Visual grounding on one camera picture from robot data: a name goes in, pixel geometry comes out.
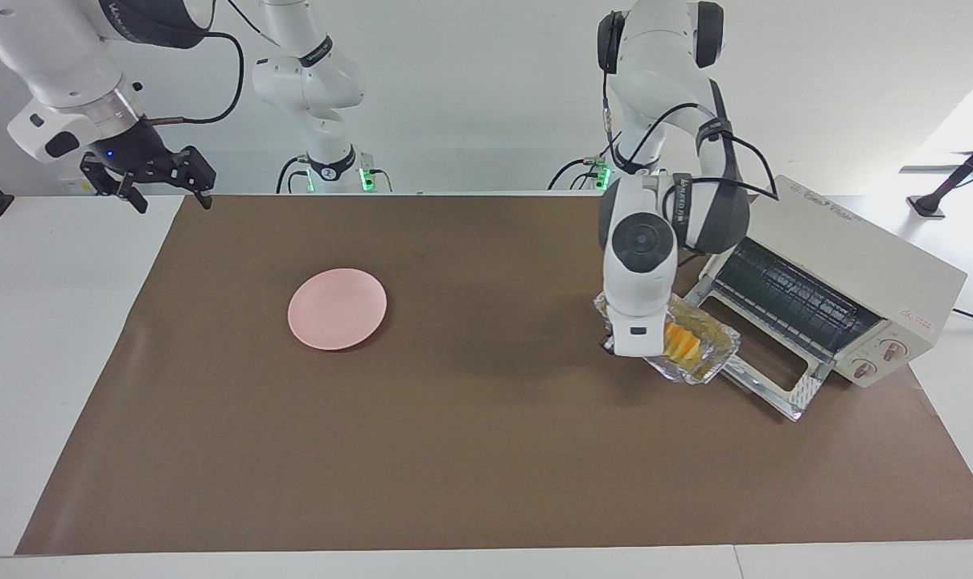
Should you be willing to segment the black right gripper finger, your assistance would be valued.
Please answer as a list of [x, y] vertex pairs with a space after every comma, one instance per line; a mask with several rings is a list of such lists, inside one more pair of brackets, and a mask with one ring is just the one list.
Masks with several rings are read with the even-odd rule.
[[171, 155], [171, 161], [171, 184], [189, 191], [204, 210], [210, 210], [213, 206], [211, 191], [214, 190], [217, 173], [206, 158], [194, 146], [188, 146]]
[[121, 179], [115, 179], [109, 168], [95, 154], [83, 154], [80, 171], [97, 195], [111, 195], [129, 203], [140, 214], [145, 214], [149, 204], [136, 188], [136, 175], [127, 171]]

